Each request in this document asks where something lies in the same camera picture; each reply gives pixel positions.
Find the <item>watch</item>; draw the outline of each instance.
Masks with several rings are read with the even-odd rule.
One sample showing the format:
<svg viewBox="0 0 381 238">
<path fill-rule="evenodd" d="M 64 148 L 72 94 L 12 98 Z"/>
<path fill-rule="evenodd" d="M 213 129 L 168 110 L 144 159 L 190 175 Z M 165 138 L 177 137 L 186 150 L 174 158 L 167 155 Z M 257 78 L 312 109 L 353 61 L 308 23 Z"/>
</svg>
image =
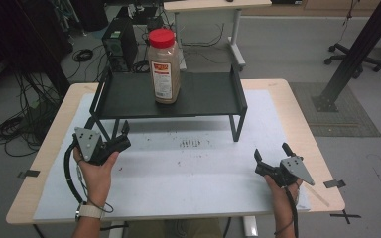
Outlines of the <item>watch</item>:
<svg viewBox="0 0 381 238">
<path fill-rule="evenodd" d="M 101 207 L 86 205 L 84 202 L 81 203 L 76 210 L 75 220 L 78 221 L 81 216 L 101 219 L 104 217 L 104 210 Z"/>
</svg>

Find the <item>floor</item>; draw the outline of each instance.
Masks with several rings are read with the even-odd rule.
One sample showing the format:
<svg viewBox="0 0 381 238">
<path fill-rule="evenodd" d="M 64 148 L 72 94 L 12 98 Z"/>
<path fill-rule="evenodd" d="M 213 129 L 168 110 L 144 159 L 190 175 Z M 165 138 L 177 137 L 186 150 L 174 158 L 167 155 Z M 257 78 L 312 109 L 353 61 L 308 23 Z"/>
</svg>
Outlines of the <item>floor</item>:
<svg viewBox="0 0 381 238">
<path fill-rule="evenodd" d="M 349 21 L 341 43 L 350 46 L 367 19 L 354 18 Z M 341 38 L 344 31 L 342 18 L 258 18 L 244 17 L 241 20 L 237 41 L 247 65 L 241 78 L 284 78 L 290 82 L 328 82 L 339 63 L 324 65 L 323 60 L 332 55 L 327 51 Z M 182 29 L 184 42 L 213 42 L 220 36 L 221 25 L 186 26 Z M 141 39 L 140 29 L 135 29 Z M 218 44 L 213 47 L 185 47 L 188 71 L 228 71 L 232 56 L 226 43 L 231 26 L 225 25 Z M 73 36 L 74 50 L 92 49 L 101 45 L 98 33 Z M 140 57 L 144 48 L 140 47 Z M 94 81 L 100 57 L 94 51 L 94 62 L 81 65 L 71 83 Z M 371 56 L 381 59 L 381 42 Z M 66 75 L 77 69 L 70 55 L 62 61 Z M 352 79 L 349 87 L 364 107 L 381 133 L 381 70 L 374 72 L 365 64 L 358 79 Z M 0 123 L 17 113 L 19 87 L 10 70 L 0 76 Z M 332 217 L 329 213 L 302 213 L 299 218 L 300 237 L 381 237 L 381 138 L 326 138 L 316 137 L 320 150 L 335 179 L 343 180 L 345 187 L 340 192 L 345 200 L 345 211 L 361 218 Z M 14 154 L 29 152 L 21 139 L 8 146 Z M 39 237 L 32 225 L 9 225 L 6 214 L 23 180 L 19 172 L 30 167 L 35 155 L 10 157 L 0 145 L 0 237 Z M 260 237 L 273 237 L 274 220 L 271 215 L 257 216 Z M 226 219 L 221 218 L 221 228 Z M 45 237 L 70 236 L 74 224 L 39 225 Z M 242 221 L 233 218 L 227 237 L 244 237 Z"/>
</svg>

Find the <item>black metal shelf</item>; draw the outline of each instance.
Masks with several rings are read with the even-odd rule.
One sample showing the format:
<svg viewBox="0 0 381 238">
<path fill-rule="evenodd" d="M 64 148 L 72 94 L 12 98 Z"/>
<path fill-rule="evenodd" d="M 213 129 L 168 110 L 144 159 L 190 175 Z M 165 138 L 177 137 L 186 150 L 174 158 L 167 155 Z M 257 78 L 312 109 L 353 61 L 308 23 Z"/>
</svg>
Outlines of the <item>black metal shelf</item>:
<svg viewBox="0 0 381 238">
<path fill-rule="evenodd" d="M 247 111 L 238 70 L 230 72 L 181 72 L 181 90 L 174 104 L 155 101 L 149 73 L 113 73 L 107 68 L 100 78 L 90 107 L 91 118 L 109 140 L 100 120 L 228 115 L 233 140 L 238 141 Z M 237 129 L 233 115 L 240 116 Z"/>
</svg>

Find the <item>desk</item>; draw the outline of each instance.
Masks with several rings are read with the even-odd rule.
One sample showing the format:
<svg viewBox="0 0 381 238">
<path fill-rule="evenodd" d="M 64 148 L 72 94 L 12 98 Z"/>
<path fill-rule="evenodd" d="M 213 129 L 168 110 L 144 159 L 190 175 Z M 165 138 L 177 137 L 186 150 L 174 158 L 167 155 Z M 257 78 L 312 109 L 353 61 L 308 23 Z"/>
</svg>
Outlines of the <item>desk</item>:
<svg viewBox="0 0 381 238">
<path fill-rule="evenodd" d="M 182 60 L 184 56 L 182 52 L 180 24 L 203 24 L 212 21 L 216 21 L 216 23 L 233 23 L 233 33 L 228 40 L 240 70 L 242 70 L 246 62 L 236 44 L 241 11 L 244 8 L 270 5 L 271 1 L 269 0 L 234 0 L 233 2 L 225 0 L 188 0 L 165 3 L 164 9 L 167 12 L 175 13 L 176 39 L 181 49 L 181 70 L 186 70 L 187 67 L 185 61 Z"/>
<path fill-rule="evenodd" d="M 305 185 L 311 204 L 310 212 L 340 211 L 344 201 L 339 190 L 326 188 L 324 181 L 332 180 L 332 176 L 320 153 L 293 92 L 284 79 L 243 79 L 245 89 L 266 89 L 274 101 L 278 116 L 292 149 L 305 157 L 305 162 L 315 186 Z M 36 178 L 26 177 L 8 214 L 10 224 L 33 224 L 38 203 L 40 201 L 46 178 L 60 149 L 66 130 L 85 93 L 93 93 L 97 83 L 78 83 L 70 87 L 60 111 L 31 166 L 31 170 L 40 171 Z"/>
</svg>

